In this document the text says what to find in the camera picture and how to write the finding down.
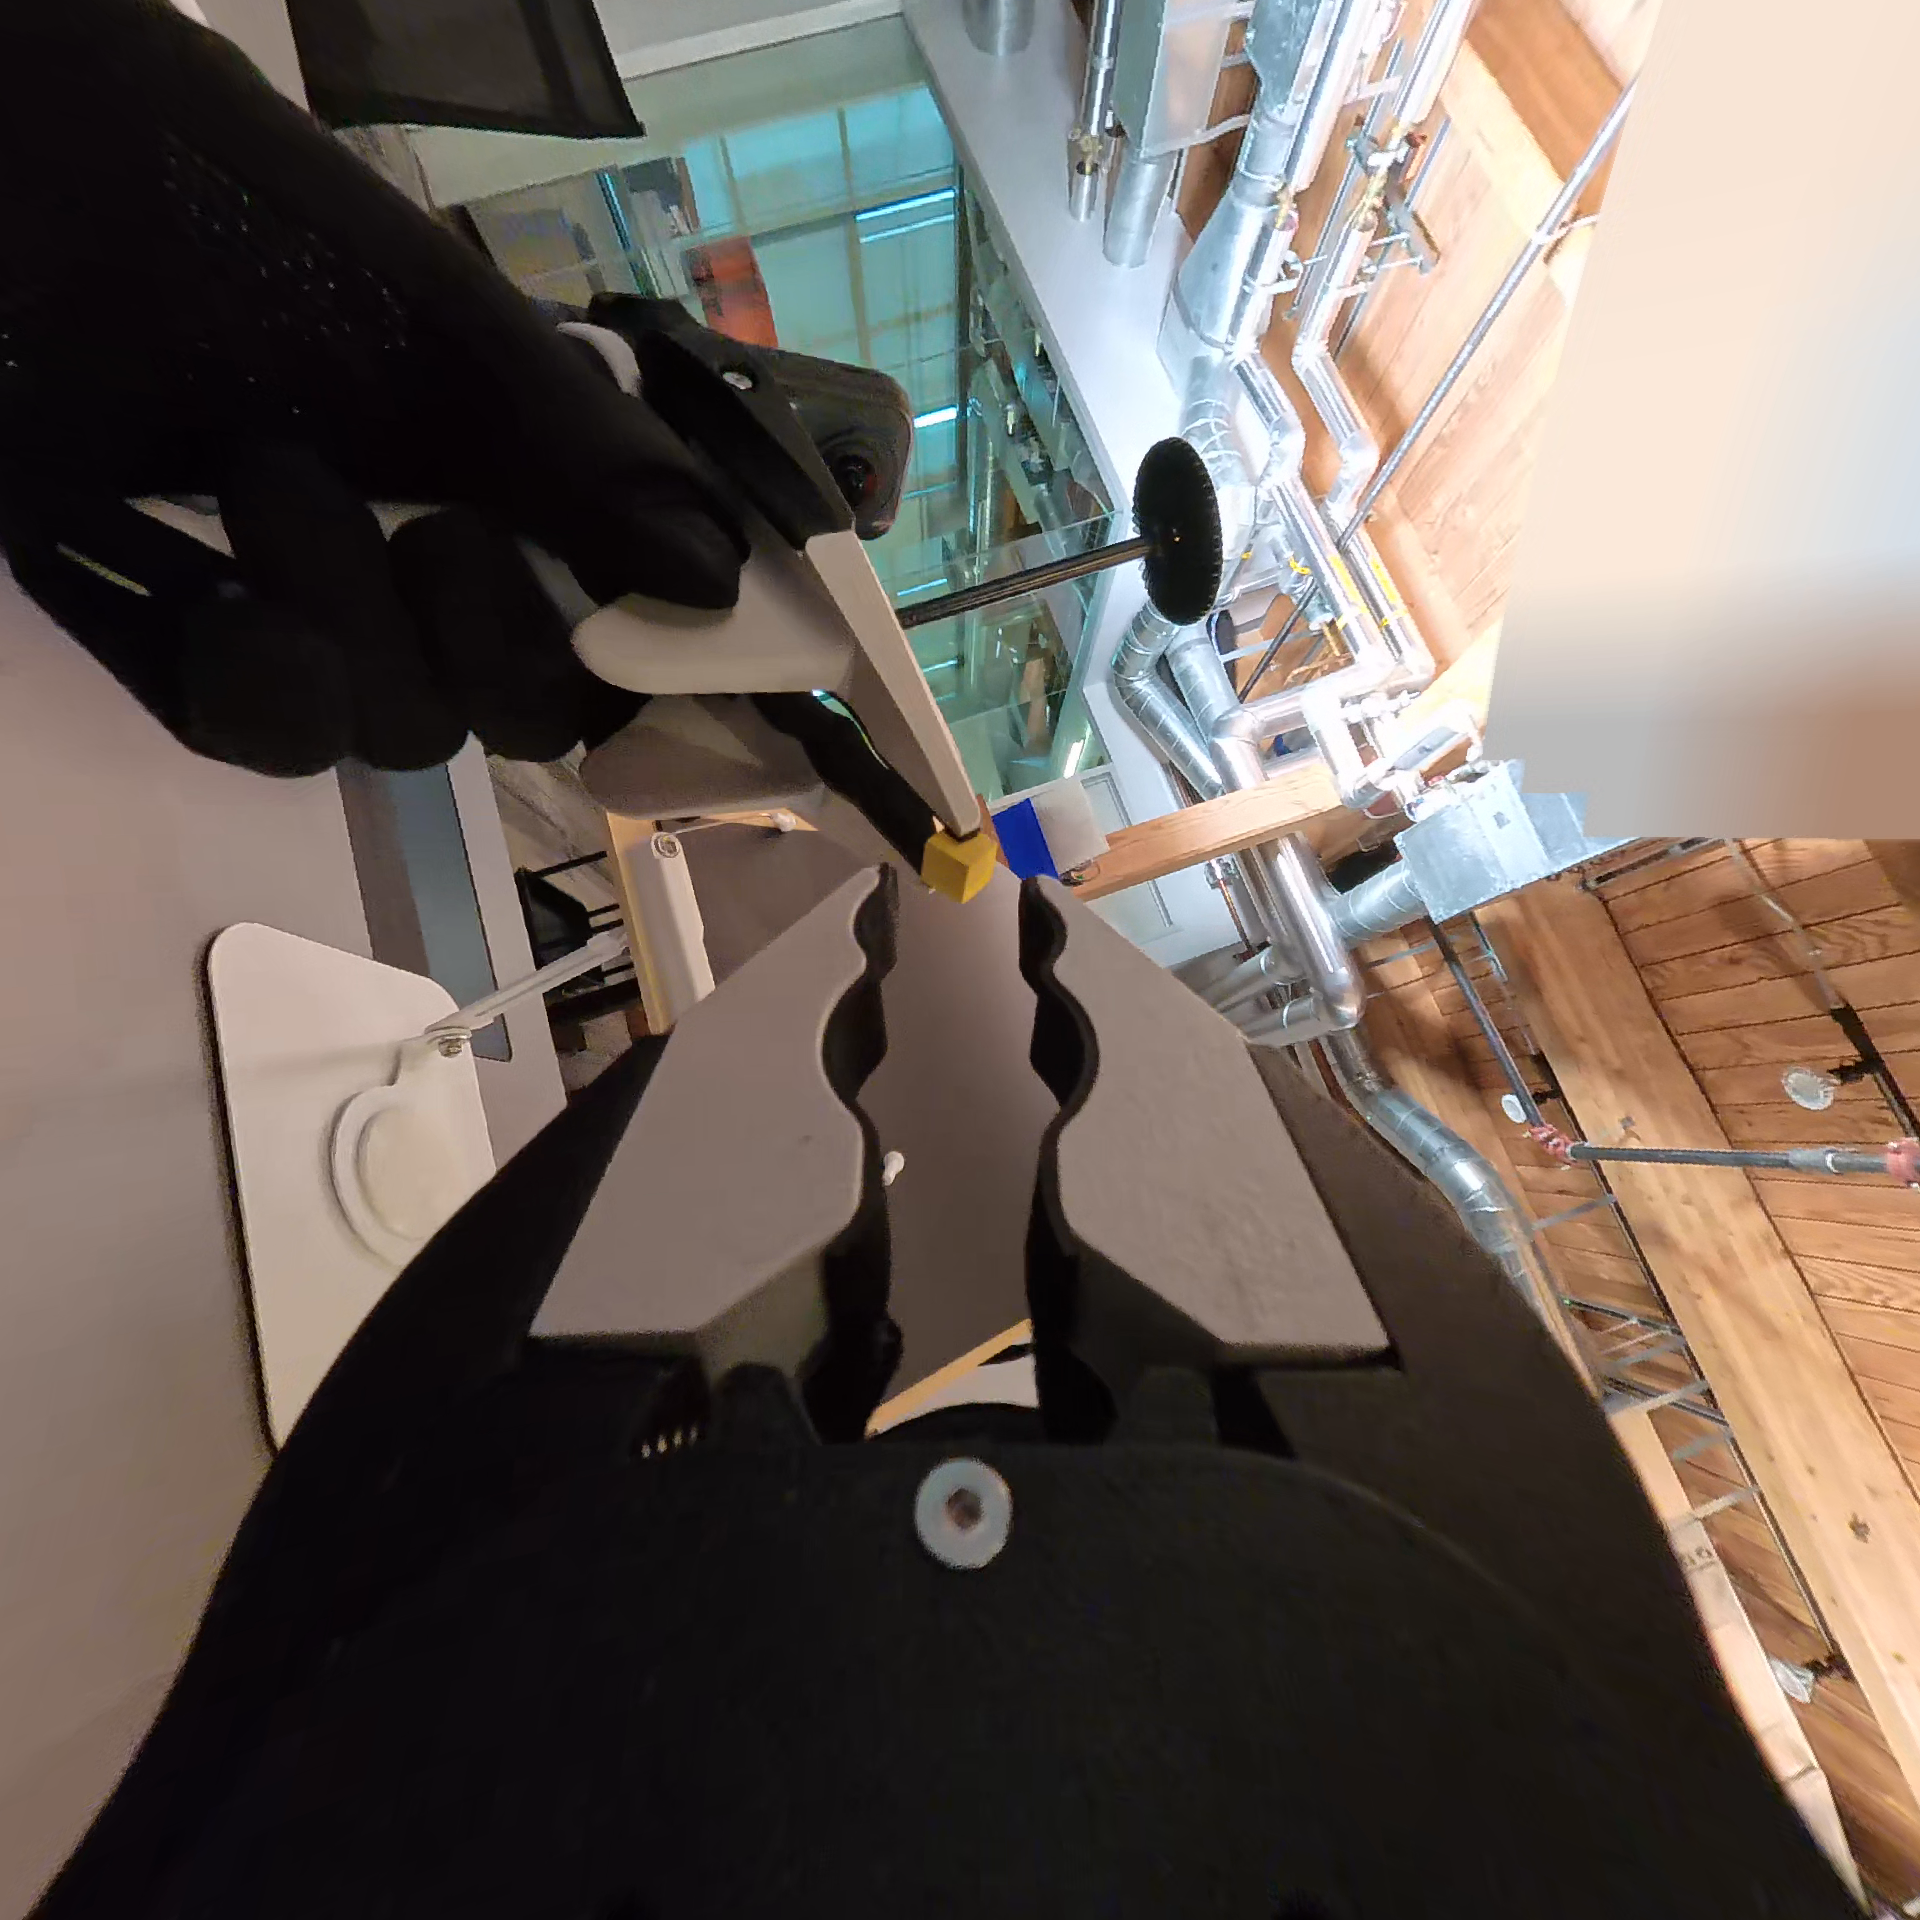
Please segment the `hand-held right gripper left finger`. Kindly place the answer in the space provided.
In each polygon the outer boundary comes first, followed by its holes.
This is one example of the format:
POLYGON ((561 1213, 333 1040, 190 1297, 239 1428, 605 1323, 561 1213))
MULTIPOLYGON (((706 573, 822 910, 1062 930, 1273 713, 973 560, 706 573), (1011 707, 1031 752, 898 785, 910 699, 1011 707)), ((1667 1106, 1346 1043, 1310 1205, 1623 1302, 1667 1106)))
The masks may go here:
POLYGON ((806 1402, 875 1402, 900 1360, 881 1140, 890 865, 859 872, 702 1000, 659 1066, 534 1330, 771 1364, 806 1402))

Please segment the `thin metal strut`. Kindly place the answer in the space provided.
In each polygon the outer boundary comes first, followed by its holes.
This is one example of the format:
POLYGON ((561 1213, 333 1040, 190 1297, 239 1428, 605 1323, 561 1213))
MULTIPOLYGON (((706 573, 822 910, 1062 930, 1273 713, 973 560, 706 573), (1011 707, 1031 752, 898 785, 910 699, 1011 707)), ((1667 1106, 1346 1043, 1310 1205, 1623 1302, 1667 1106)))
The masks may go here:
POLYGON ((454 1058, 471 1048, 477 1032, 500 1020, 515 1004, 567 988, 572 981, 622 960, 629 946, 625 928, 598 930, 580 949, 431 1022, 415 1040, 454 1058))

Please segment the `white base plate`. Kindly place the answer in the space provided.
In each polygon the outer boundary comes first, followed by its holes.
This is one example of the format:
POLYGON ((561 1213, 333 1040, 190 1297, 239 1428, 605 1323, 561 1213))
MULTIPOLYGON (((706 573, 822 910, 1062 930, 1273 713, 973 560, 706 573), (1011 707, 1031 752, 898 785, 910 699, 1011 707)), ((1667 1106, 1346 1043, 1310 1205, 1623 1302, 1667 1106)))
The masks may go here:
POLYGON ((329 1368, 495 1172, 477 1069, 429 976, 234 923, 206 954, 255 1372, 281 1448, 329 1368))

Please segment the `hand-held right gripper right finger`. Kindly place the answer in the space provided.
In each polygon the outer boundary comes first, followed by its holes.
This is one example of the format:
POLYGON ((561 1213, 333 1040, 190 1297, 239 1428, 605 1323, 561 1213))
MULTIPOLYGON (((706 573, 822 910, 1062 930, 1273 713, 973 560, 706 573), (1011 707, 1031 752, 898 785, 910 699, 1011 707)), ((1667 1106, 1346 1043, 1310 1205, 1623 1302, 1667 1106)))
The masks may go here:
POLYGON ((1039 1402, 1389 1355, 1239 1028, 1059 880, 1022 882, 1020 970, 1057 1105, 1025 1242, 1039 1402))

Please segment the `black wall monitor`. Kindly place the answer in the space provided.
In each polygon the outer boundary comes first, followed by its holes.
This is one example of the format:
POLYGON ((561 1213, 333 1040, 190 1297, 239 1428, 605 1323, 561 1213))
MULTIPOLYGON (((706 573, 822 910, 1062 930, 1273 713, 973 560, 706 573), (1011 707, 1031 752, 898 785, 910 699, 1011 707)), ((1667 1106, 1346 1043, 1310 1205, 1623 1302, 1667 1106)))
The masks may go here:
POLYGON ((593 2, 290 2, 305 94, 339 129, 639 138, 593 2))

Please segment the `galvanized duct box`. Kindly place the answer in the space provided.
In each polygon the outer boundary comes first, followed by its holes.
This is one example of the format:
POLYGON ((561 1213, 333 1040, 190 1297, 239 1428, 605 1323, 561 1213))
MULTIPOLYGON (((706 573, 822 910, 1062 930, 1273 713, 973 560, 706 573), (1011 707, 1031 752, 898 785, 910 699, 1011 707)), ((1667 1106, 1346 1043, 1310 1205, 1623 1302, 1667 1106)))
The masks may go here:
POLYGON ((1433 923, 1569 874, 1611 846, 1587 835, 1583 798, 1529 790, 1519 760, 1498 760, 1451 781, 1394 838, 1433 923))

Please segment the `person's left hand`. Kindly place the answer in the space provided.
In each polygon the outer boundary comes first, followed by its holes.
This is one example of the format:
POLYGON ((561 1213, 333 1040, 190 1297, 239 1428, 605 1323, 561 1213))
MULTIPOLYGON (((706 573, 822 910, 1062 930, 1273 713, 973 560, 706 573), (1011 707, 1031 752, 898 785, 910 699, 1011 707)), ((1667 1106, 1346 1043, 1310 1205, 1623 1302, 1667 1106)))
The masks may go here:
POLYGON ((171 5, 4 5, 4 560, 210 761, 622 729, 602 609, 731 611, 734 501, 598 349, 171 5))

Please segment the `white bracket bar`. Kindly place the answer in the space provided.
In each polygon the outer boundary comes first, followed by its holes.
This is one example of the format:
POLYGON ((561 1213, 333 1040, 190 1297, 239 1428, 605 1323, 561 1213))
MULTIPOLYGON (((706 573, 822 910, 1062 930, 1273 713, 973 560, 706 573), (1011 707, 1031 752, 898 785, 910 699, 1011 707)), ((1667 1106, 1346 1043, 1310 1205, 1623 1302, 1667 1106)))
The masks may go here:
POLYGON ((647 1017, 667 1032, 713 994, 703 915, 674 833, 654 829, 635 853, 634 900, 647 954, 647 1017))

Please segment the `silver insulated pipe run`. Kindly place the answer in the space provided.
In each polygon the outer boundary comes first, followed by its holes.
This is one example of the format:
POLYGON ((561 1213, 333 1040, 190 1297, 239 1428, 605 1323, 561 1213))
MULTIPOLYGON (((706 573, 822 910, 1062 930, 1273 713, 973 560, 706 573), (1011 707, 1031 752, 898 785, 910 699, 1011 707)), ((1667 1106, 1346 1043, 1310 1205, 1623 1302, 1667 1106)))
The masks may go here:
POLYGON ((1266 1048, 1353 1034, 1362 986, 1356 946, 1436 912, 1429 850, 1482 826, 1478 788, 1501 796, 1511 761, 1491 760, 1484 717, 1462 698, 1429 701, 1438 662, 1367 531, 1380 448, 1333 355, 1337 314, 1386 225, 1393 187, 1454 66, 1471 5, 1427 5, 1407 64, 1386 77, 1383 121, 1358 176, 1333 203, 1330 236, 1303 270, 1306 300, 1287 370, 1265 337, 1293 270, 1300 202, 1333 158, 1358 91, 1377 70, 1394 5, 1252 5, 1244 52, 1252 112, 1220 198, 1179 268, 1162 347, 1181 401, 1178 453, 1193 453, 1223 526, 1223 582, 1178 613, 1154 588, 1110 659, 1116 707, 1164 769, 1203 800, 1277 787, 1276 750, 1333 787, 1349 814, 1401 817, 1417 860, 1339 894, 1292 827, 1260 827, 1233 860, 1265 946, 1213 994, 1266 1048), (1333 662, 1300 683, 1241 690, 1212 637, 1241 576, 1287 563, 1292 600, 1318 614, 1333 662))

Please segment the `black board with wooden edge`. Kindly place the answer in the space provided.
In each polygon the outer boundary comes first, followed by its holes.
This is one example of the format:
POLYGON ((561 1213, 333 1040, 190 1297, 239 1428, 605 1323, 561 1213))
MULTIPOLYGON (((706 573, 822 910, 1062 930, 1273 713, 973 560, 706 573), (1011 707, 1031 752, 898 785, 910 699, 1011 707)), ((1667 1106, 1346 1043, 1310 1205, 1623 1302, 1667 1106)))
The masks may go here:
POLYGON ((903 1154, 887 1190, 903 1372, 881 1392, 882 1430, 955 1404, 943 1381, 1009 1346, 1027 1313, 1025 1230, 1057 1105, 1027 1058, 1036 1002, 1018 970, 1018 885, 1001 874, 950 904, 878 846, 738 826, 694 833, 662 872, 691 868, 725 981, 874 865, 895 874, 895 964, 881 986, 887 1050, 858 1099, 881 1148, 903 1154))

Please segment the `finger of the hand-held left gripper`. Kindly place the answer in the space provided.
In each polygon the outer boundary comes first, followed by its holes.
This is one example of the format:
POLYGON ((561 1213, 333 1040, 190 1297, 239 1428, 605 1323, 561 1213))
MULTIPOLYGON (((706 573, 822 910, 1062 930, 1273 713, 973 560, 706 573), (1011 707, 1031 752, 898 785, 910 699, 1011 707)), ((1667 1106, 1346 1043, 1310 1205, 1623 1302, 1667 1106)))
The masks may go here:
POLYGON ((582 757, 580 781, 609 814, 785 814, 858 861, 898 857, 913 874, 943 829, 865 728, 815 693, 654 698, 582 757))
POLYGON ((731 609, 627 595, 577 625, 573 651, 597 680, 651 698, 836 696, 939 827, 981 827, 967 765, 854 532, 793 547, 753 529, 731 609))

